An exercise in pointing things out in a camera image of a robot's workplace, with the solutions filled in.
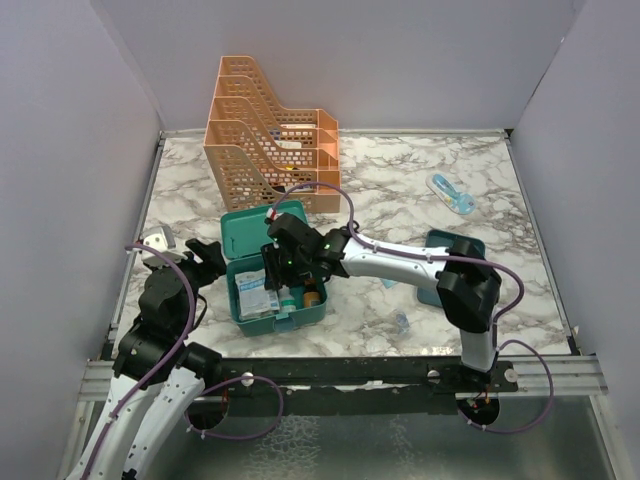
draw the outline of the box handle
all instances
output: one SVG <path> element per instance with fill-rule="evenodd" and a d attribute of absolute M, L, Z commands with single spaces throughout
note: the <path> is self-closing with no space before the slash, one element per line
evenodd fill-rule
<path fill-rule="evenodd" d="M 296 328 L 296 321 L 288 313 L 278 313 L 273 321 L 273 331 L 276 333 L 290 332 Z"/>

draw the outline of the gray floor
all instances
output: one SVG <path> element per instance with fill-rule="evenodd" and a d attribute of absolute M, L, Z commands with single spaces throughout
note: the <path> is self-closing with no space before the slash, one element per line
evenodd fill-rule
<path fill-rule="evenodd" d="M 496 426 L 518 426 L 544 399 L 503 402 Z M 229 419 L 249 433 L 268 419 Z M 244 443 L 176 427 L 148 480 L 572 480 L 613 479 L 587 397 L 556 401 L 549 418 L 520 435 L 475 431 L 457 416 L 426 414 L 286 417 L 269 436 Z"/>

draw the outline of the gray panel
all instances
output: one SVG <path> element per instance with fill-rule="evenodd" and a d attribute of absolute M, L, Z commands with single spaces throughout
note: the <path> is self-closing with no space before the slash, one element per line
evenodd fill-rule
<path fill-rule="evenodd" d="M 2 2 L 0 465 L 50 479 L 122 279 L 159 122 L 86 2 Z"/>
<path fill-rule="evenodd" d="M 344 128 L 513 127 L 574 0 L 94 0 L 168 129 L 204 128 L 221 55 Z"/>
<path fill-rule="evenodd" d="M 496 425 L 517 426 L 544 399 L 509 400 Z M 227 431 L 262 424 L 233 419 Z M 478 432 L 457 416 L 286 417 L 252 442 L 202 441 L 179 425 L 147 480 L 585 480 L 613 479 L 588 397 L 562 398 L 521 435 Z"/>
<path fill-rule="evenodd" d="M 596 351 L 640 472 L 640 3 L 591 0 L 513 136 L 569 323 Z"/>

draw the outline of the teal tray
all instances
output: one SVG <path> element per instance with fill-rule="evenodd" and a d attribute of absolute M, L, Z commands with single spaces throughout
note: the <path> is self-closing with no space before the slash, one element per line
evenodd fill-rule
<path fill-rule="evenodd" d="M 229 290 L 229 308 L 231 318 L 247 337 L 265 335 L 267 333 L 289 332 L 303 325 L 310 325 L 322 320 L 327 311 L 327 291 L 321 279 L 316 279 L 322 303 L 310 308 L 303 308 L 304 287 L 294 287 L 291 295 L 296 301 L 298 310 L 281 313 L 253 320 L 241 320 L 238 304 L 238 289 L 235 276 L 237 273 L 251 272 L 264 268 L 260 247 L 271 240 L 267 236 L 267 225 L 264 223 L 269 206 L 226 213 L 220 219 L 222 231 L 222 250 L 225 257 L 231 260 L 227 264 L 227 289 Z M 291 213 L 307 222 L 302 203 L 297 200 L 284 202 L 278 212 Z"/>
<path fill-rule="evenodd" d="M 427 233 L 427 241 L 425 247 L 452 247 L 454 242 L 462 238 L 469 240 L 471 244 L 478 249 L 478 251 L 484 256 L 486 247 L 482 240 L 473 237 L 467 237 L 465 235 L 458 235 L 457 233 L 445 232 L 444 230 L 429 230 Z M 425 305 L 433 305 L 435 307 L 442 308 L 442 302 L 438 296 L 438 292 L 430 292 L 422 288 L 418 289 L 418 301 Z"/>

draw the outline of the marble pattern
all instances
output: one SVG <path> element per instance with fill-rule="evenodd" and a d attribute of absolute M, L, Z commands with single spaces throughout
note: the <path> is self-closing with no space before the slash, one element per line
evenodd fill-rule
<path fill-rule="evenodd" d="M 170 225 L 179 247 L 197 237 L 220 239 L 225 213 L 217 185 L 202 149 L 202 135 L 168 138 L 154 186 L 145 228 Z M 533 228 L 503 138 L 495 137 L 374 137 L 341 138 L 343 188 L 356 207 L 356 219 L 367 236 L 408 245 L 422 245 L 431 228 L 482 239 L 487 258 L 515 270 L 526 295 L 505 315 L 499 338 L 519 338 L 544 353 L 568 353 L 564 329 L 549 284 Z M 426 186 L 427 177 L 443 171 L 464 185 L 477 202 L 471 215 L 450 211 Z M 347 219 L 340 214 L 310 215 L 310 223 L 327 231 Z M 136 302 L 147 271 L 137 260 L 117 341 L 137 314 Z M 334 278 L 327 286 L 326 318 L 316 325 L 286 334 L 244 337 L 229 315 L 227 287 L 217 281 L 201 293 L 209 310 L 190 339 L 225 356 L 379 356 L 452 355 L 460 352 L 458 330 L 441 309 L 417 301 L 415 287 L 386 289 L 375 278 Z M 504 304 L 516 294 L 505 279 Z M 392 315 L 408 316 L 404 335 Z M 513 353 L 524 353 L 515 347 Z"/>

